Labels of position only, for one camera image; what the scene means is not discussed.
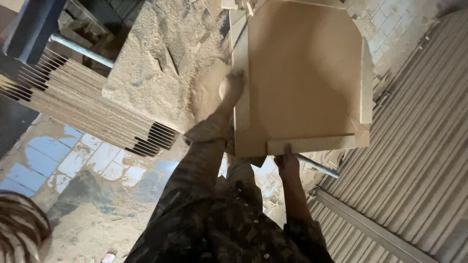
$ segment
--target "floor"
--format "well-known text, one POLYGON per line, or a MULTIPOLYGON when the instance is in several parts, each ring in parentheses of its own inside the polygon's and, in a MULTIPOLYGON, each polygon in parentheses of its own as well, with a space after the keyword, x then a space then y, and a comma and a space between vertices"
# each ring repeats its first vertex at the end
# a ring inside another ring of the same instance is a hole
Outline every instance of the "floor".
MULTIPOLYGON (((449 1, 349 0, 348 13, 369 41, 376 83, 394 75, 449 1)), ((108 251, 123 262, 146 226, 166 181, 187 146, 140 158, 48 116, 40 115, 0 162, 0 189, 15 190, 47 213, 53 241, 46 262, 99 261, 108 251)), ((337 168, 347 151, 307 153, 337 168)), ((223 159, 219 176, 226 175, 223 159)), ((266 215, 285 223, 282 184, 272 157, 253 167, 266 215)), ((324 176, 301 164, 305 192, 324 176)))

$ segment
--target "metal pipe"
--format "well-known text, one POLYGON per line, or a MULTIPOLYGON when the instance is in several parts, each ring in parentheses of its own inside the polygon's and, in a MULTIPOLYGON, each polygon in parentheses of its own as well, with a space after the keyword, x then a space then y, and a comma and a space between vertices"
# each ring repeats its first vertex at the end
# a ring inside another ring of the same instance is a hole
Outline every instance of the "metal pipe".
POLYGON ((89 58, 92 58, 94 60, 96 60, 97 62, 99 63, 102 63, 110 68, 113 68, 114 67, 114 61, 102 56, 102 55, 99 55, 98 53, 94 52, 94 51, 91 51, 87 48, 85 48, 84 46, 76 43, 76 42, 73 42, 73 40, 71 40, 70 38, 67 38, 67 37, 64 37, 62 36, 60 33, 53 33, 51 35, 51 40, 52 41, 55 41, 55 42, 59 42, 60 44, 64 45, 64 46, 67 46, 73 50, 75 50, 76 52, 78 53, 81 53, 89 58))
POLYGON ((332 169, 329 169, 329 168, 321 165, 320 163, 315 162, 315 161, 307 158, 306 156, 304 156, 302 154, 296 153, 296 156, 297 156, 297 159, 312 165, 312 167, 314 167, 315 169, 317 169, 319 171, 322 171, 322 172, 324 172, 324 173, 326 173, 328 175, 331 175, 334 178, 340 178, 340 174, 338 172, 336 172, 336 171, 334 171, 332 169))

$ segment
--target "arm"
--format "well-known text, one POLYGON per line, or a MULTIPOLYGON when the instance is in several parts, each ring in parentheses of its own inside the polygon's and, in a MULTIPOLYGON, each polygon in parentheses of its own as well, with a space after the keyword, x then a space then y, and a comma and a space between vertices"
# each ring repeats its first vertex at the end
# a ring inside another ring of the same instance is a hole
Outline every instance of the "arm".
POLYGON ((286 202, 285 233, 313 261, 333 262, 327 251, 320 224, 312 219, 299 177, 299 160, 286 145, 285 154, 275 156, 279 177, 283 181, 286 202))
POLYGON ((221 87, 226 95, 216 111, 185 134, 189 150, 126 262, 198 261, 229 120, 243 89, 242 76, 228 75, 221 87))

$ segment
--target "blue tile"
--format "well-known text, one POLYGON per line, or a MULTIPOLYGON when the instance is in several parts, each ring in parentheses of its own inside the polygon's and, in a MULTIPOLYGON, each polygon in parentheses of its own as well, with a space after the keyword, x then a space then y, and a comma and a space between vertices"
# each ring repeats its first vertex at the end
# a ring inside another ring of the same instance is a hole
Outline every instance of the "blue tile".
POLYGON ((70 151, 70 147, 48 136, 33 138, 28 144, 59 162, 62 161, 70 151))
POLYGON ((16 163, 7 174, 7 178, 19 183, 31 191, 37 191, 47 179, 35 171, 31 171, 22 164, 16 163))
POLYGON ((27 197, 31 197, 34 195, 34 192, 27 189, 26 187, 18 184, 17 182, 9 179, 9 178, 5 178, 1 183, 0 183, 0 190, 10 190, 10 191, 14 191, 14 192, 17 192, 17 193, 20 193, 22 195, 25 195, 27 197))
POLYGON ((65 138, 60 138, 58 140, 70 148, 73 147, 81 137, 81 133, 79 131, 75 130, 74 128, 68 125, 65 125, 65 135, 68 136, 66 136, 65 138))
POLYGON ((59 163, 51 157, 30 146, 26 147, 24 152, 26 153, 26 157, 28 158, 28 165, 31 167, 31 169, 36 170, 45 177, 49 177, 55 168, 57 168, 57 165, 59 165, 59 163))

